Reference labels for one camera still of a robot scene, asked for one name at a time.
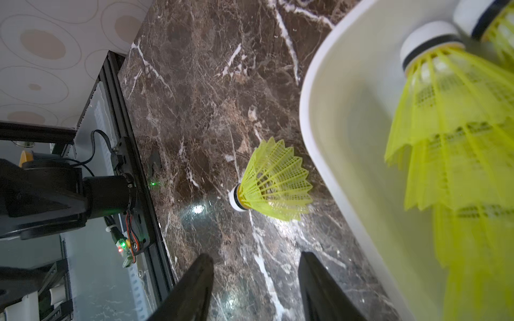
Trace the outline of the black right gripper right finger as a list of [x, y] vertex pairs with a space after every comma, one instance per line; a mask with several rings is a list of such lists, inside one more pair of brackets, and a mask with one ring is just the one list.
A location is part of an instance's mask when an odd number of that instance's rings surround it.
[[301, 253], [298, 280], [306, 320], [365, 320], [314, 253]]

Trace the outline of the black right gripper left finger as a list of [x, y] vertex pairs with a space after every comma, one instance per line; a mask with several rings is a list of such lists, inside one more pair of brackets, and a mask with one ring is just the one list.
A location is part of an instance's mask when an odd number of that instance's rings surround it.
[[148, 321], [207, 320], [213, 284], [214, 261], [200, 254]]

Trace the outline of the green shuttlecock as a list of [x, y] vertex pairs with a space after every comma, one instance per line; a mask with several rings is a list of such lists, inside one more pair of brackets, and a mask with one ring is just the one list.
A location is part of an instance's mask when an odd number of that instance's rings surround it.
[[500, 64], [513, 71], [512, 1], [462, 0], [452, 20], [471, 39], [492, 44]]
[[254, 210], [281, 221], [300, 221], [313, 202], [308, 176], [293, 147], [286, 147], [283, 140], [263, 140], [228, 199], [239, 212]]
[[513, 319], [513, 75], [433, 21], [404, 41], [385, 150], [408, 164], [404, 208], [432, 212], [445, 320]]

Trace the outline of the white plastic storage box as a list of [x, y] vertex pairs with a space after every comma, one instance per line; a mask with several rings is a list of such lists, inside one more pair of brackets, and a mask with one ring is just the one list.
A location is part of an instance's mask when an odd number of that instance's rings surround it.
[[374, 271], [407, 320], [445, 320], [448, 272], [436, 258], [432, 212], [405, 209], [408, 164], [384, 156], [406, 83], [400, 50], [419, 27], [445, 21], [467, 52], [504, 68], [490, 43], [453, 22], [459, 1], [361, 1], [329, 33], [305, 76], [307, 150]]

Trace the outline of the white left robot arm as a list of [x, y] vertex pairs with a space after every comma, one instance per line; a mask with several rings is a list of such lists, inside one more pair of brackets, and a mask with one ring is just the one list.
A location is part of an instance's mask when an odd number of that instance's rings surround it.
[[89, 219], [135, 206], [130, 174], [83, 177], [68, 163], [34, 160], [21, 167], [1, 160], [1, 238], [33, 239], [76, 230]]

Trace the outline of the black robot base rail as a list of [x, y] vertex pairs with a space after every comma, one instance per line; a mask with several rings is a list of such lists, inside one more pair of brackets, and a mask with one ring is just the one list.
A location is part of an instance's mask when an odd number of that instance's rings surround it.
[[159, 184], [145, 176], [118, 79], [124, 59], [123, 55], [107, 52], [101, 60], [95, 85], [78, 123], [77, 150], [84, 151], [95, 137], [96, 153], [89, 167], [99, 162], [107, 174], [123, 175], [129, 180], [135, 192], [133, 208], [116, 213], [115, 221], [123, 231], [131, 232], [133, 252], [149, 286], [151, 301], [160, 304], [168, 297], [175, 280], [150, 195], [150, 189]]

